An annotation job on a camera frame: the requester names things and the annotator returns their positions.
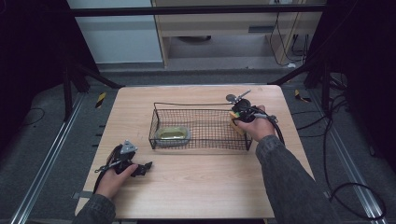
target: wooden table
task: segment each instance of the wooden table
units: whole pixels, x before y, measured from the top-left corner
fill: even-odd
[[[145,176],[130,178],[114,199],[117,218],[268,218],[274,217],[265,193],[261,166],[250,151],[230,149],[153,150],[149,129],[154,102],[227,103],[229,93],[276,115],[287,148],[312,175],[282,90],[278,86],[167,86],[120,89],[93,160],[84,190],[92,191],[110,151],[126,139],[138,147],[133,161],[153,161]],[[230,105],[221,108],[230,109]],[[76,213],[88,199],[81,198]]]

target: human hand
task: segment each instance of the human hand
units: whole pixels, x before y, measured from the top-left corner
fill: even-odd
[[[101,194],[111,200],[119,191],[122,184],[137,169],[137,164],[128,166],[122,173],[117,175],[116,171],[111,168],[103,175],[96,194]]]
[[[265,111],[265,107],[263,105],[259,105],[257,107],[260,110]],[[235,124],[242,130],[246,131],[257,142],[262,140],[267,135],[275,134],[275,128],[273,124],[268,121],[268,119],[255,118],[250,123],[236,120]]]

